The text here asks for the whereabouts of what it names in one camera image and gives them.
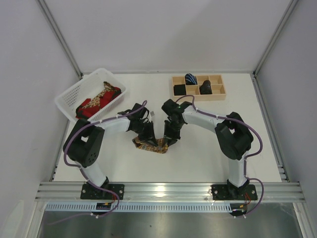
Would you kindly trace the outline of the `colourful patterned tie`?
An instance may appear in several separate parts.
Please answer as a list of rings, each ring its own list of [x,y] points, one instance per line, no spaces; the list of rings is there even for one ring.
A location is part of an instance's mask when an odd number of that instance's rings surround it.
[[[162,141],[163,141],[163,138],[157,139],[158,146],[154,147],[144,142],[141,142],[138,137],[135,137],[134,139],[132,139],[132,142],[134,143],[136,148],[145,150],[145,151],[154,152],[154,153],[159,153],[159,154],[164,154],[168,151],[168,147],[163,146]]]

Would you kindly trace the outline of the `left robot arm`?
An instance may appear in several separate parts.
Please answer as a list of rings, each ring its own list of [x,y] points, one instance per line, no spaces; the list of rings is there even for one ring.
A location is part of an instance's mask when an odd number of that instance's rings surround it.
[[[132,131],[145,145],[158,146],[146,104],[146,100],[142,104],[136,103],[131,110],[99,121],[79,119],[63,146],[64,163],[78,168],[92,187],[109,192],[109,180],[97,162],[105,136]]]

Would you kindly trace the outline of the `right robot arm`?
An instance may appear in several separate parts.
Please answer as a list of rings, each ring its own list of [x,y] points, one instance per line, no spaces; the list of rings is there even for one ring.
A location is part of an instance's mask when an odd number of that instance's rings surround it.
[[[164,102],[161,109],[167,114],[164,121],[163,143],[168,147],[180,140],[184,124],[193,124],[216,134],[222,153],[229,159],[229,177],[224,188],[213,188],[214,199],[240,199],[249,182],[245,176],[245,159],[254,140],[249,129],[243,125],[238,113],[232,112],[226,119],[211,117],[211,113],[199,112],[190,102]]]

